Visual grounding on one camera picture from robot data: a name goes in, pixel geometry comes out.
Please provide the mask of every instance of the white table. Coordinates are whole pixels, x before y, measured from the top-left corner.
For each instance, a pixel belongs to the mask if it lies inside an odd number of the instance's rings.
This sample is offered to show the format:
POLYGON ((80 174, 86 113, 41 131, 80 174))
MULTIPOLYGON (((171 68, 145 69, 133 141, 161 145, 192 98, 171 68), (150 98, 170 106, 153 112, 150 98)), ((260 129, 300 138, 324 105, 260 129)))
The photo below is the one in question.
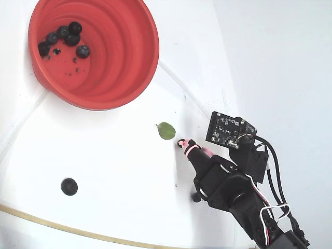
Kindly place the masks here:
MULTIPOLYGON (((160 63, 144 93, 106 112, 71 106, 54 94, 29 116, 0 168, 0 201, 29 214, 107 236, 180 247, 249 248, 225 212, 193 203, 195 171, 175 146, 206 143, 212 111, 237 115, 237 102, 212 1, 146 0, 160 38, 160 63), (169 122, 172 141, 156 124, 169 122), (68 197, 60 184, 78 183, 68 197)), ((0 25, 0 138, 5 141, 44 90, 27 50, 36 0, 4 2, 0 25)), ((0 213, 5 248, 120 248, 0 213)))

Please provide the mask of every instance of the circuit board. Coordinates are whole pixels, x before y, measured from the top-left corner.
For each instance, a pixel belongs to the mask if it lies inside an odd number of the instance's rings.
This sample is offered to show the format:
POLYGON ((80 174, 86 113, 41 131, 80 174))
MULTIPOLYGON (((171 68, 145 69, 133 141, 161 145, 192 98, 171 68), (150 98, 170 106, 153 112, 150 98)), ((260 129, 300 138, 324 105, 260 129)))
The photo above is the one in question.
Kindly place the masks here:
POLYGON ((206 141, 238 149, 241 143, 253 143, 257 130, 241 117, 232 118, 222 113, 213 112, 206 141))

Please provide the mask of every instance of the blueberry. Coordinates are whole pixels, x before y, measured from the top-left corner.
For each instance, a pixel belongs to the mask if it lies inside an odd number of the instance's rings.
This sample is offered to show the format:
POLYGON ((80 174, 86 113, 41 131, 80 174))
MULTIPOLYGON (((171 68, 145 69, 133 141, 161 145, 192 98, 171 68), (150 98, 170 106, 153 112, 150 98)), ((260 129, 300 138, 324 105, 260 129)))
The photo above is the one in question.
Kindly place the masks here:
POLYGON ((56 33, 52 32, 46 36, 46 41, 49 45, 54 45, 58 42, 58 36, 56 33))
POLYGON ((82 25, 78 22, 72 22, 69 24, 69 33, 72 35, 79 35, 82 32, 82 25))
POLYGON ((71 35, 66 37, 65 42, 68 46, 72 47, 72 46, 76 46, 79 43, 80 40, 81 40, 81 37, 79 35, 72 35, 71 34, 71 35))
POLYGON ((76 49, 76 55, 82 59, 85 59, 90 55, 90 48, 87 45, 78 46, 76 49))
POLYGON ((69 35, 69 29, 67 26, 60 26, 57 30, 57 36, 59 39, 65 39, 69 35))
POLYGON ((50 51, 50 48, 51 48, 51 46, 46 41, 43 41, 43 42, 39 43, 38 44, 38 50, 39 50, 40 56, 48 55, 48 52, 50 51))
POLYGON ((74 179, 67 178, 61 183, 61 190, 67 196, 73 196, 77 193, 78 186, 74 179))

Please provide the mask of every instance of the orange silicone bowl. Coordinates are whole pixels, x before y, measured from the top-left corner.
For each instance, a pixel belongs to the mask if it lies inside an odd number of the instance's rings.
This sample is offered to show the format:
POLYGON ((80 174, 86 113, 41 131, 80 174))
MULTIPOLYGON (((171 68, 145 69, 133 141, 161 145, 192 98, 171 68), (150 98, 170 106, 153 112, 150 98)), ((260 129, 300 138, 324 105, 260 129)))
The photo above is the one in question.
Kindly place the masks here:
POLYGON ((120 107, 149 85, 159 57, 157 28, 143 0, 40 0, 29 25, 29 50, 39 82, 63 100, 90 110, 120 107), (64 40, 48 57, 38 44, 50 32, 72 21, 82 27, 87 59, 64 40), (59 55, 53 54, 60 49, 59 55))

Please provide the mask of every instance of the green leaf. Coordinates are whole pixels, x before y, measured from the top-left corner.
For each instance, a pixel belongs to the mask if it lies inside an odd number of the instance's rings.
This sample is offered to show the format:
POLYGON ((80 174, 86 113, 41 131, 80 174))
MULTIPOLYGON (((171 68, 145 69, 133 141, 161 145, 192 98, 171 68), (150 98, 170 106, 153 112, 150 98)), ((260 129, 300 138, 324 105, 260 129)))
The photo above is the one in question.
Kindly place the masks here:
POLYGON ((175 137, 175 129, 169 123, 163 122, 157 125, 157 127, 162 139, 169 140, 175 137))

